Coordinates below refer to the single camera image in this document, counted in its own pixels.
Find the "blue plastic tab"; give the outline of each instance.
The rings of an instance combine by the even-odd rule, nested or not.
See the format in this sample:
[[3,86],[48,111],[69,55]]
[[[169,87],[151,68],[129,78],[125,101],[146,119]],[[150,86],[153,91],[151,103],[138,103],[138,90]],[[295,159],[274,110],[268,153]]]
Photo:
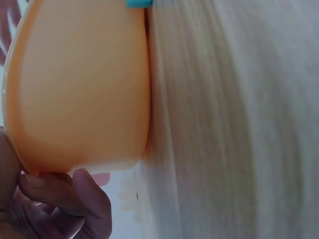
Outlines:
[[126,0],[127,7],[146,8],[152,6],[153,0]]

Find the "fingernail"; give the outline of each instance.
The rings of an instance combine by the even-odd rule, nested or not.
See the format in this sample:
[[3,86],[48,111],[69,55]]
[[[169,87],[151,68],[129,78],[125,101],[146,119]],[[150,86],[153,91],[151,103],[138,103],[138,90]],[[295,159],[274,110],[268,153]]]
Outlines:
[[85,174],[86,174],[88,180],[90,180],[92,183],[95,184],[95,181],[94,181],[93,177],[91,176],[91,174],[89,174],[89,172],[86,171],[86,169],[83,169],[83,170],[84,170],[84,172],[85,172]]
[[25,177],[32,188],[42,188],[45,184],[44,180],[40,177],[35,177],[29,174],[26,174]]

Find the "floral pattern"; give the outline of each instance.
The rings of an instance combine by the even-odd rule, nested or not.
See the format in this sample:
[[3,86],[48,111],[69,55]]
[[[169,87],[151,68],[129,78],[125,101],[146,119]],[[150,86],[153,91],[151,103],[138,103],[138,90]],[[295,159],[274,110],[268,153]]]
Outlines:
[[122,204],[124,212],[134,212],[134,222],[140,223],[140,207],[138,188],[135,180],[122,180],[124,191],[119,193],[119,199],[125,201]]

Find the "pink pattern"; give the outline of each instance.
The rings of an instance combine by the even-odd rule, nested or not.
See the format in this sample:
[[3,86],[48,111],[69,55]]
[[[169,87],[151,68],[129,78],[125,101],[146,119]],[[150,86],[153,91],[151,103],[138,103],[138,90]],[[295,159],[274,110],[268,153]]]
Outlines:
[[100,187],[107,185],[109,181],[111,180],[110,173],[95,174],[95,175],[92,175],[92,177]]

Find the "orange plastic container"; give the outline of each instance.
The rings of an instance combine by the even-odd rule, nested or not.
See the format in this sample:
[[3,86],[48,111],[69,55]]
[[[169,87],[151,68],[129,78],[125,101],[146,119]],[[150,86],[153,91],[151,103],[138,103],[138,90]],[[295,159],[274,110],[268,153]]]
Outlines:
[[128,169],[150,121],[144,10],[124,0],[32,0],[4,66],[4,128],[24,169]]

